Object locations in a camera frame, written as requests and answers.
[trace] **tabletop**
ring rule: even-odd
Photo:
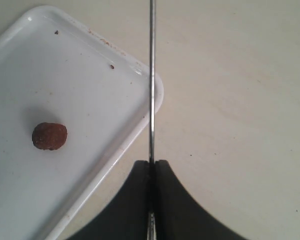
[[[39,5],[148,64],[147,1],[0,0],[0,34]],[[242,236],[300,239],[300,0],[157,0],[156,35],[164,100],[155,158]],[[145,130],[59,239],[95,217],[147,157]]]

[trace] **tray rim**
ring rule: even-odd
[[[69,21],[75,28],[78,28],[82,31],[86,31],[89,33],[89,37],[94,41],[104,44],[105,48],[110,49],[112,52],[119,55],[124,60],[128,61],[133,66],[141,68],[144,72],[149,73],[149,67],[137,60],[135,57],[121,50],[115,44],[109,42],[106,38],[99,35],[98,33],[92,31],[89,27],[74,19],[70,15],[68,15],[63,10],[51,6],[51,5],[40,5],[31,8],[22,14],[9,28],[4,31],[0,35],[0,45],[5,42],[10,41],[18,32],[15,29],[23,25],[25,20],[28,20],[29,17],[33,15],[43,15],[44,13],[54,13],[56,15],[61,16],[63,19]],[[164,99],[164,87],[161,77],[156,73],[155,74],[155,112],[157,113],[159,108],[161,107]],[[103,181],[103,179],[108,175],[108,173],[112,170],[112,168],[116,165],[118,160],[123,156],[126,150],[130,147],[130,145],[135,141],[135,139],[139,136],[142,130],[149,123],[149,111],[145,115],[145,118],[142,118],[141,121],[134,127],[134,129],[130,132],[128,137],[122,142],[120,147],[108,158],[109,160],[104,164],[104,166],[100,169],[100,171],[93,177],[93,179],[86,185],[83,192],[79,195],[79,197],[74,201],[71,207],[65,212],[57,224],[42,226],[42,231],[36,235],[38,239],[46,239],[46,240],[54,240],[56,239],[62,231],[66,228],[69,222],[74,218],[74,216],[78,213],[78,211],[82,208],[82,206],[87,202],[90,196],[94,193],[94,191],[98,188],[99,184]]]

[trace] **white tray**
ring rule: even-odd
[[[148,124],[148,74],[55,7],[0,37],[0,240],[58,237]],[[156,111],[162,100],[157,75]],[[67,127],[62,148],[33,146],[40,122]]]

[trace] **beige surface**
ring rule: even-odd
[[[148,63],[148,1],[0,0],[0,34],[40,4]],[[300,0],[158,0],[156,63],[165,91],[156,158],[243,236],[300,239]],[[147,155],[144,131],[60,239],[100,212]]]

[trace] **metal shaft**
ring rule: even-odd
[[[150,0],[150,89],[149,89],[149,163],[155,163],[155,60],[156,60],[156,0]]]

